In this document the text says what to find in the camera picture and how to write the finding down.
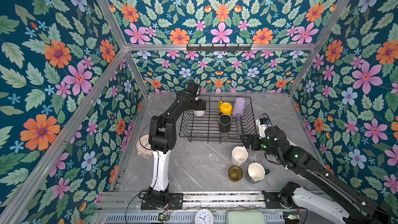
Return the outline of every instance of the black wire dish rack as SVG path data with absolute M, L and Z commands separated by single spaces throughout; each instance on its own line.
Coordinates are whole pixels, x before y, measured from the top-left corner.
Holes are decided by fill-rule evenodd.
M 207 142 L 232 142 L 240 143 L 241 135 L 257 134 L 253 106 L 250 97 L 242 97 L 246 101 L 243 116 L 239 114 L 232 117 L 231 129 L 227 133 L 222 133 L 218 129 L 218 117 L 220 108 L 218 103 L 229 102 L 233 106 L 237 97 L 231 96 L 199 96 L 206 100 L 206 112 L 203 116 L 195 116 L 193 111 L 185 111 L 182 115 L 179 136 L 193 141 Z

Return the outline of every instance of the mug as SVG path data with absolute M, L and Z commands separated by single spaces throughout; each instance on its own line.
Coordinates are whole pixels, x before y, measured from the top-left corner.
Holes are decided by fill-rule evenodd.
M 231 116 L 231 114 L 232 114 L 232 105 L 230 103 L 220 101 L 218 103 L 218 107 L 220 108 L 220 112 L 222 112 L 223 114 L 228 114 L 229 116 Z

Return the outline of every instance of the analog clock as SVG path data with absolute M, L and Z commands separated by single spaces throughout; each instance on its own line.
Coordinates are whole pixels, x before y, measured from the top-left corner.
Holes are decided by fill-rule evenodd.
M 195 224 L 213 224 L 213 214 L 210 210 L 202 208 L 196 213 Z

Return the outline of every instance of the white mug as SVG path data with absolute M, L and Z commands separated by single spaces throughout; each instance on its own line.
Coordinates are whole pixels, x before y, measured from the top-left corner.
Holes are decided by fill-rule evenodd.
M 248 158 L 249 153 L 245 147 L 237 146 L 232 150 L 231 162 L 233 165 L 241 166 Z

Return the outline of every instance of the white clock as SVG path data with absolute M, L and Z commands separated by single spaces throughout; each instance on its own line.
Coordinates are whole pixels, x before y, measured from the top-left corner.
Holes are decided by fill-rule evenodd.
M 213 214 L 210 210 L 202 208 L 196 213 L 195 224 L 213 224 Z

